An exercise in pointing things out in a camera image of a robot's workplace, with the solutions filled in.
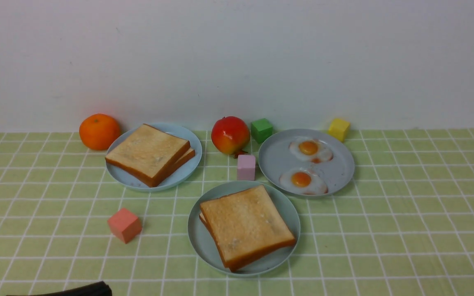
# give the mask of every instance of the stacked toast slices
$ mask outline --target stacked toast slices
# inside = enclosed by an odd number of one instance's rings
[[[200,208],[199,219],[231,272],[297,241],[263,185],[204,201]]]
[[[190,141],[142,124],[105,156],[117,166],[146,184],[157,187],[179,167],[195,157]]]

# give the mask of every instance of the egg white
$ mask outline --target egg white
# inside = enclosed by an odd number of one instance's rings
[[[301,150],[299,149],[299,144],[305,141],[311,141],[316,143],[318,146],[318,151],[312,155],[306,155]],[[318,140],[311,139],[309,137],[301,137],[298,138],[297,140],[293,141],[288,145],[288,150],[290,150],[290,153],[292,153],[298,160],[300,161],[311,161],[314,163],[320,163],[320,162],[326,162],[326,161],[331,161],[333,156],[332,151],[325,146],[323,143],[321,143]]]
[[[292,175],[297,172],[304,172],[310,176],[310,184],[306,187],[298,187],[292,183]],[[328,192],[327,184],[313,171],[299,168],[290,169],[281,174],[279,183],[282,188],[291,193],[304,195],[318,195]]]

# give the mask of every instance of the black object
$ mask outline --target black object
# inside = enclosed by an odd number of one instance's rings
[[[31,296],[113,296],[113,291],[111,291],[111,288],[109,288],[106,283],[100,281],[98,283],[93,283],[62,292]]]

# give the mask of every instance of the red block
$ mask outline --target red block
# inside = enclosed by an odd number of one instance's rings
[[[126,208],[121,208],[107,223],[111,232],[124,243],[130,242],[142,231],[140,219]]]

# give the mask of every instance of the green block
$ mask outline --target green block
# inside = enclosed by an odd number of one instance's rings
[[[273,134],[272,124],[265,118],[252,122],[252,137],[261,144]]]

